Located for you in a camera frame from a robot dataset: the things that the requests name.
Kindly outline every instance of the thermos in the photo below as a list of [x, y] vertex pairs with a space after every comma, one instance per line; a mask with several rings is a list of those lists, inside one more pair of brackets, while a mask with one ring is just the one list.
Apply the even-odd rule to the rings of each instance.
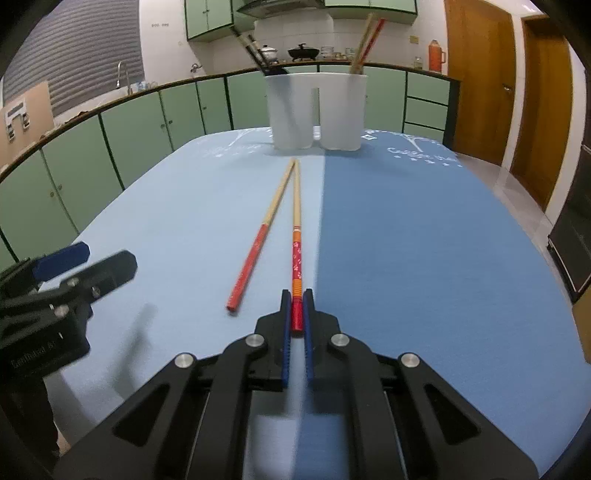
[[429, 44], [429, 70], [441, 73], [441, 66], [447, 61], [446, 53], [439, 46], [437, 40]]

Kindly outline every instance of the table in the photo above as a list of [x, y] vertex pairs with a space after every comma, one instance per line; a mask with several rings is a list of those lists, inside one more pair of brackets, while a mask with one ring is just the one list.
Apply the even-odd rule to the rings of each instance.
[[[291, 285], [291, 182], [237, 316], [225, 301], [292, 155], [303, 284], [317, 308], [375, 352], [419, 353], [549, 468], [591, 406], [591, 366], [554, 277], [451, 151], [372, 130], [353, 153], [281, 153], [268, 128], [195, 139], [86, 228], [78, 240], [90, 262], [128, 249], [138, 272], [93, 307], [89, 356], [48, 379], [66, 438], [81, 438], [175, 354], [215, 355], [278, 310]], [[244, 478], [346, 478], [340, 420], [310, 410], [303, 355], [292, 340], [284, 396], [253, 398]]]

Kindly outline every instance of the wall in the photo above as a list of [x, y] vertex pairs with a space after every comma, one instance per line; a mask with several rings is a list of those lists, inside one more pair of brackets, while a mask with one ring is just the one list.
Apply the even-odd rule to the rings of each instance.
[[[437, 40], [447, 50], [447, 24], [443, 0], [417, 0], [418, 18], [413, 25], [387, 22], [369, 61], [411, 66], [416, 55], [427, 64], [427, 46]], [[289, 60], [287, 53], [298, 44], [310, 47], [334, 46], [335, 51], [345, 52], [345, 47], [357, 47], [365, 20], [340, 20], [326, 10], [304, 9], [286, 15], [258, 20], [255, 37], [261, 44], [275, 47], [280, 59]], [[409, 36], [419, 37], [419, 45], [411, 44]], [[251, 59], [233, 37], [221, 38], [210, 43], [213, 71], [224, 73], [253, 66]]]
[[572, 47], [570, 47], [570, 63], [573, 69], [573, 114], [570, 121], [569, 139], [564, 152], [564, 160], [545, 212], [552, 223], [555, 223], [558, 219], [579, 163], [587, 111], [585, 67]]
[[191, 65], [210, 67], [210, 46], [187, 42], [183, 0], [139, 0], [139, 35], [146, 82], [191, 78]]

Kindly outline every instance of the cabinet door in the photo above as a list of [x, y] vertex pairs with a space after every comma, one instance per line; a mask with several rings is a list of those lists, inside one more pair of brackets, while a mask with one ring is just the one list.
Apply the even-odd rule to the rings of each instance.
[[101, 116], [125, 188], [172, 153], [158, 92], [117, 105]]
[[185, 0], [187, 38], [207, 31], [207, 6], [205, 0]]
[[0, 226], [20, 259], [52, 253], [76, 238], [39, 151], [0, 183]]
[[207, 0], [207, 29], [229, 25], [232, 23], [232, 6], [230, 0]]
[[[297, 67], [285, 67], [287, 73], [315, 73], [318, 72], [316, 65], [302, 65]], [[312, 118], [315, 125], [320, 125], [320, 99], [318, 89], [312, 92]]]
[[261, 72], [228, 77], [234, 128], [268, 127], [267, 83]]
[[197, 90], [205, 133], [214, 134], [231, 130], [223, 78], [197, 82]]
[[369, 0], [324, 0], [327, 7], [340, 7], [341, 5], [352, 5], [353, 7], [368, 7]]
[[365, 127], [402, 132], [406, 73], [402, 70], [365, 67], [368, 76]]
[[370, 0], [370, 6], [417, 13], [414, 0]]
[[62, 133], [42, 151], [78, 230], [84, 230], [122, 192], [98, 116]]
[[10, 267], [13, 263], [14, 259], [12, 258], [12, 255], [8, 251], [8, 248], [6, 248], [6, 245], [4, 245], [4, 242], [0, 240], [0, 272], [5, 268]]
[[194, 83], [161, 90], [160, 95], [175, 150], [193, 138], [204, 135], [201, 107]]

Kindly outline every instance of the range hood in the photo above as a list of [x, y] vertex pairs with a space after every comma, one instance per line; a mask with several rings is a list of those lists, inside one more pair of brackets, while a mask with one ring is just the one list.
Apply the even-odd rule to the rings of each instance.
[[324, 8], [324, 0], [254, 0], [238, 11], [256, 18], [267, 18], [310, 7]]

